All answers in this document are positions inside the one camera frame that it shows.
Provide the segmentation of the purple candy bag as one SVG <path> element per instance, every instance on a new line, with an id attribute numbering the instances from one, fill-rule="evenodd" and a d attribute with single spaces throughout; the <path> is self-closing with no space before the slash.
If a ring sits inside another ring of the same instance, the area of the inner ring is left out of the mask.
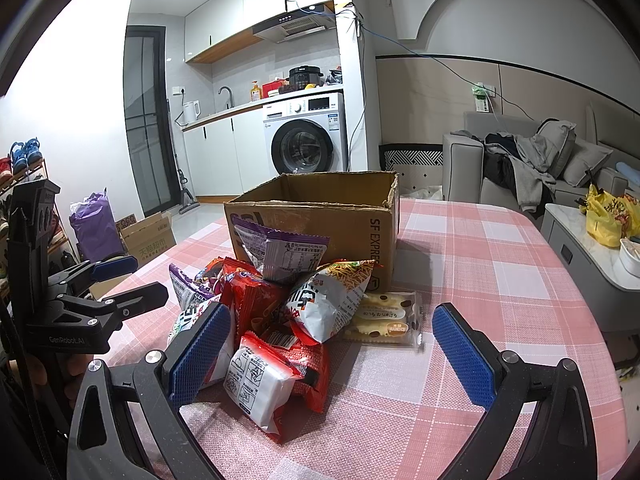
<path id="1" fill-rule="evenodd" d="M 169 265 L 169 277 L 174 286 L 180 313 L 168 334 L 168 344 L 180 333 L 190 330 L 209 305 L 220 299 L 220 294 L 215 294 L 210 287 L 193 281 L 173 263 Z"/>

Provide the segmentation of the red white noodle packet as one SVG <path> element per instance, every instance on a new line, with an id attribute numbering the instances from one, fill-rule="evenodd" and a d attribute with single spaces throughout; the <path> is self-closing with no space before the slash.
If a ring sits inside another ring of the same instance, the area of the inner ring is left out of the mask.
<path id="1" fill-rule="evenodd" d="M 262 335 L 245 333 L 232 356 L 224 390 L 270 439 L 279 441 L 282 414 L 292 396 L 321 413 L 329 390 L 329 351 L 324 344 L 304 344 L 288 324 Z"/>

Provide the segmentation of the red crisp snack bag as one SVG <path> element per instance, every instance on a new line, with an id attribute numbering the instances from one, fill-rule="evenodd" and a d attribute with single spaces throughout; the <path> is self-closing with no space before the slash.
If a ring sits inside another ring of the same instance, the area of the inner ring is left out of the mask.
<path id="1" fill-rule="evenodd" d="M 291 286 L 271 283 L 250 263 L 215 258 L 196 276 L 234 314 L 234 346 L 246 332 L 262 334 L 278 318 Z"/>

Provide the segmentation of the purple white snack bag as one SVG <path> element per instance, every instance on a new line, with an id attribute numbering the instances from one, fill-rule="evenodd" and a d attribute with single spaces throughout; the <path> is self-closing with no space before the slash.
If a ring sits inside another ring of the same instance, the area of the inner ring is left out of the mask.
<path id="1" fill-rule="evenodd" d="M 250 263 L 278 284 L 316 270 L 330 244 L 327 236 L 281 231 L 241 218 L 233 218 L 232 226 Z"/>

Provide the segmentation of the yellow cake package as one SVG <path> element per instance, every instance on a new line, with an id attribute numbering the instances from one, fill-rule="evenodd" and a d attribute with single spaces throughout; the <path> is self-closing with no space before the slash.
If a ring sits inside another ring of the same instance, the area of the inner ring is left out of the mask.
<path id="1" fill-rule="evenodd" d="M 423 348 L 423 309 L 416 292 L 366 292 L 349 324 L 345 340 Z"/>

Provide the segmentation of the cardboard box on floor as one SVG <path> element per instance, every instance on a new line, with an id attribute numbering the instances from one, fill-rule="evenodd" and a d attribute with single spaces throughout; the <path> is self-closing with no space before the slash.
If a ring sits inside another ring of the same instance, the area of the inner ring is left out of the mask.
<path id="1" fill-rule="evenodd" d="M 167 212 L 157 212 L 143 220 L 130 214 L 116 222 L 116 229 L 127 254 L 137 259 L 138 266 L 144 266 L 176 244 Z"/>

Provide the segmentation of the white side table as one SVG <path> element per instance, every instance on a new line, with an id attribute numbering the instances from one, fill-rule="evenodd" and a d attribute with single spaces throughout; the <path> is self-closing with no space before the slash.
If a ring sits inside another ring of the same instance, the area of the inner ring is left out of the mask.
<path id="1" fill-rule="evenodd" d="M 547 204 L 541 234 L 564 264 L 602 333 L 638 333 L 639 278 L 627 272 L 620 251 L 586 231 L 577 208 Z"/>

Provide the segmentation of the black glass door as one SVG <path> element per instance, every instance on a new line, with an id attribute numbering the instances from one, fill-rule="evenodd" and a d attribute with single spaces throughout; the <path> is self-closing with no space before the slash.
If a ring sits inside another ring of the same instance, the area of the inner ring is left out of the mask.
<path id="1" fill-rule="evenodd" d="M 126 27 L 122 93 L 129 158 L 143 213 L 176 206 L 180 183 L 165 76 L 166 29 Z"/>

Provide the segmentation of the white kitchen cabinets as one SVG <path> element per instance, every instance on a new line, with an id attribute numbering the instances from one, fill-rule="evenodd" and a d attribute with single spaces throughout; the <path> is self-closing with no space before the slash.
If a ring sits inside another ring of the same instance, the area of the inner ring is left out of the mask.
<path id="1" fill-rule="evenodd" d="M 259 108 L 186 130 L 183 139 L 196 197 L 238 196 L 272 178 Z"/>

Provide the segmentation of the white electric kettle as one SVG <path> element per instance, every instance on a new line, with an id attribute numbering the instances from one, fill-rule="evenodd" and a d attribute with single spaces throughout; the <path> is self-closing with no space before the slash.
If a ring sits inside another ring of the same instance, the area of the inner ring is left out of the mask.
<path id="1" fill-rule="evenodd" d="M 198 100 L 185 102 L 182 106 L 183 123 L 188 126 L 193 124 L 201 116 L 201 107 Z"/>

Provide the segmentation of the yellow plastic bag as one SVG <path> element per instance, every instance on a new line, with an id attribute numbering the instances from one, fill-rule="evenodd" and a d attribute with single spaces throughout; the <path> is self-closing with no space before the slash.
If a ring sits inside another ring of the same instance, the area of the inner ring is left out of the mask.
<path id="1" fill-rule="evenodd" d="M 639 236 L 639 201 L 634 196 L 614 196 L 590 184 L 579 209 L 586 216 L 587 233 L 607 248 L 618 249 L 623 238 Z"/>

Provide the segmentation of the SF cardboard box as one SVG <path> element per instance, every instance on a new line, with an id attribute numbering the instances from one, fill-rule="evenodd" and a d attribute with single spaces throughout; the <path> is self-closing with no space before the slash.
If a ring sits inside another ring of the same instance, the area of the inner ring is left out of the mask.
<path id="1" fill-rule="evenodd" d="M 399 232 L 397 174 L 389 171 L 281 174 L 224 204 L 235 258 L 248 255 L 233 229 L 241 218 L 267 228 L 327 236 L 322 261 L 376 262 L 368 289 L 392 288 Z"/>

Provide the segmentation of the grey sofa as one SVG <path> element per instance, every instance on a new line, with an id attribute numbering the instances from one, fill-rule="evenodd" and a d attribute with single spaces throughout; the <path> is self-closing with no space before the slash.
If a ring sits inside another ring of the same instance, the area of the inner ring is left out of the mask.
<path id="1" fill-rule="evenodd" d="M 631 180 L 620 167 L 637 169 L 639 157 L 597 137 L 613 124 L 592 106 L 587 117 L 590 137 L 583 139 L 569 120 L 466 113 L 461 130 L 442 136 L 446 200 L 501 206 L 538 221 L 548 203 L 576 207 L 592 184 L 624 195 Z"/>

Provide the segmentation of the black white patterned basket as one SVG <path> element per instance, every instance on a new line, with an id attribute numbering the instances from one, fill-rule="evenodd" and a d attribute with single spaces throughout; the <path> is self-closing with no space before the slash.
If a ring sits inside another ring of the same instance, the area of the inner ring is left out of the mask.
<path id="1" fill-rule="evenodd" d="M 378 158 L 382 170 L 397 174 L 401 195 L 442 196 L 442 144 L 385 143 L 378 147 Z"/>

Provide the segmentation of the range hood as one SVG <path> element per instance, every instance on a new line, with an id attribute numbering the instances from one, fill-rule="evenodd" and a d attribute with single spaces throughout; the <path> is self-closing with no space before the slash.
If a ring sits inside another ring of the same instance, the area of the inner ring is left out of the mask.
<path id="1" fill-rule="evenodd" d="M 282 44 L 334 28 L 335 13 L 332 8 L 317 3 L 268 18 L 252 27 L 252 35 L 273 44 Z"/>

